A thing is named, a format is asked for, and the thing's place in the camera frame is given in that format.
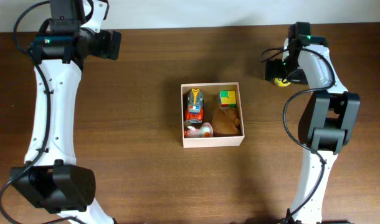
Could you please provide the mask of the yellow ball with blue letters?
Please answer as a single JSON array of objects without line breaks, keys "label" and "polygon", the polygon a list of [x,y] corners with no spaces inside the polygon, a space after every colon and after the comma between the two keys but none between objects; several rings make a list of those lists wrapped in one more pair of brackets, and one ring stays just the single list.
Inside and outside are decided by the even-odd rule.
[{"label": "yellow ball with blue letters", "polygon": [[273,79],[274,84],[276,84],[279,87],[286,87],[291,85],[292,83],[288,81],[287,79],[282,79],[282,78],[274,78]]}]

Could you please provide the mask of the colourful puzzle cube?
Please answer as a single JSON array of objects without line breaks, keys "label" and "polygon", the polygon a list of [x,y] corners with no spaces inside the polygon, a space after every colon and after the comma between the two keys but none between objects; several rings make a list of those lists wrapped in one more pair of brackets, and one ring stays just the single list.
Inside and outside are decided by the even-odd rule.
[{"label": "colourful puzzle cube", "polygon": [[221,109],[236,108],[237,99],[235,90],[222,90],[219,93],[219,101]]}]

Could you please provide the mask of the brown teddy bear plush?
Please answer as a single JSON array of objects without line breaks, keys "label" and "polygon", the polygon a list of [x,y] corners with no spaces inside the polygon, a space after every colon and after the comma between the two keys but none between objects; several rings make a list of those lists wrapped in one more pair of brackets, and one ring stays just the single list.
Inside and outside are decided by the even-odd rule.
[{"label": "brown teddy bear plush", "polygon": [[212,128],[217,137],[239,136],[240,116],[237,108],[217,110],[212,117]]}]

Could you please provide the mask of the red grey toy truck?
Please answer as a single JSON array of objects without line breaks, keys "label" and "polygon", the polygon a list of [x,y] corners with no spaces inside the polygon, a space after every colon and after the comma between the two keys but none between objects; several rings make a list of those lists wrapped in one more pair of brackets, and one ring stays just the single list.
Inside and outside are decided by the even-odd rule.
[{"label": "red grey toy truck", "polygon": [[204,117],[204,95],[200,89],[193,88],[188,93],[185,115],[188,123],[202,123]]}]

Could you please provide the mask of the pink white toy duck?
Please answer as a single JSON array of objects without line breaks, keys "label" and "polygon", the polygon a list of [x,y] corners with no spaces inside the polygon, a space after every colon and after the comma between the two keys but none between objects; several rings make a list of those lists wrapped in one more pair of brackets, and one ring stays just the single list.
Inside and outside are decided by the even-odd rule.
[{"label": "pink white toy duck", "polygon": [[184,130],[185,138],[212,138],[214,131],[210,123],[203,123],[200,128],[187,125]]}]

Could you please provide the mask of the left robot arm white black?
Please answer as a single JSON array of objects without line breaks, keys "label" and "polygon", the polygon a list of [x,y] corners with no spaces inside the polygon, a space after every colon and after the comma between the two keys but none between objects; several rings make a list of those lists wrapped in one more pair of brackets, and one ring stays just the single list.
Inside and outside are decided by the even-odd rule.
[{"label": "left robot arm white black", "polygon": [[32,138],[22,167],[11,169],[13,186],[35,208],[71,223],[114,223],[95,197],[92,170],[79,167],[74,113],[85,59],[118,58],[121,34],[102,29],[109,3],[48,0],[51,17],[25,50],[37,82]]}]

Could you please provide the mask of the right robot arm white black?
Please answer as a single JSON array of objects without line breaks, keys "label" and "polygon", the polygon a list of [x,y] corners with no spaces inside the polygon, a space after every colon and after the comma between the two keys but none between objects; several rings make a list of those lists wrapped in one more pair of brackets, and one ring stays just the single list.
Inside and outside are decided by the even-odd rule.
[{"label": "right robot arm white black", "polygon": [[[291,96],[283,108],[285,132],[303,149],[302,169],[296,196],[281,223],[323,223],[322,205],[331,169],[342,148],[349,143],[361,99],[339,80],[323,36],[312,35],[310,23],[296,22],[288,28],[283,47],[276,48],[266,64],[265,80],[278,86],[308,85]],[[296,97],[309,93],[308,104],[294,136],[286,121],[287,109]]]}]

